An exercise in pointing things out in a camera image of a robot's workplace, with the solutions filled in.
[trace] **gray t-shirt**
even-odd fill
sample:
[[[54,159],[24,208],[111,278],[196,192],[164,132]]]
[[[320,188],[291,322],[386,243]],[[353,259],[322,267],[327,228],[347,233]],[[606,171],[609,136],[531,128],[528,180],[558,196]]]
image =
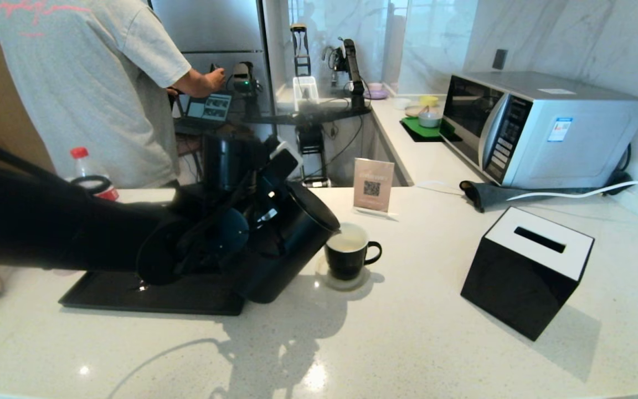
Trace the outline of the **gray t-shirt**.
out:
[[[165,88],[191,66],[146,2],[0,0],[0,43],[58,175],[84,146],[117,187],[177,178]]]

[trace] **microwave control panel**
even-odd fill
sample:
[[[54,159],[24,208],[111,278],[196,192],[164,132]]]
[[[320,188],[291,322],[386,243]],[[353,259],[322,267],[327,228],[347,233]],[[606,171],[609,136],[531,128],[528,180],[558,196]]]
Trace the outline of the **microwave control panel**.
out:
[[[491,154],[489,154],[491,158],[486,165],[487,174],[499,184],[503,183],[504,174],[506,174],[511,157],[516,151],[518,139],[521,138],[521,131],[526,124],[532,105],[531,101],[526,101],[513,95],[506,105],[506,112],[504,112],[494,147],[491,149]]]

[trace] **purple plate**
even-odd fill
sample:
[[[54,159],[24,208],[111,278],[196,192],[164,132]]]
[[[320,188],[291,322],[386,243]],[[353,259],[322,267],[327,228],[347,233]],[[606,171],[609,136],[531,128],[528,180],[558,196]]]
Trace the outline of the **purple plate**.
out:
[[[387,99],[388,92],[385,90],[367,90],[364,91],[364,98],[367,99]]]

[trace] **qr code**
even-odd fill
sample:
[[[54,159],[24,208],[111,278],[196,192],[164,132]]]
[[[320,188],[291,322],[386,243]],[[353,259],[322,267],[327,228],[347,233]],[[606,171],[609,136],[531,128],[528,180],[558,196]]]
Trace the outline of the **qr code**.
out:
[[[364,182],[364,195],[378,197],[380,195],[380,183]]]

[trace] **countertop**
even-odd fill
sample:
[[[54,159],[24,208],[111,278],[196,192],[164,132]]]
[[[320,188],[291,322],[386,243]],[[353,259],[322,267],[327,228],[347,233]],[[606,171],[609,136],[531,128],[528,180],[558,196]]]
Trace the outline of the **countertop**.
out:
[[[444,144],[415,144],[374,102],[413,182],[476,174]],[[638,217],[603,197],[519,208],[595,237],[583,281],[531,342],[460,297],[485,214],[447,187],[395,187],[390,218],[315,190],[383,245],[369,282],[325,286],[320,252],[276,301],[240,316],[71,310],[82,275],[17,269],[0,298],[0,395],[15,397],[610,397],[638,393]],[[122,190],[126,202],[173,190]]]

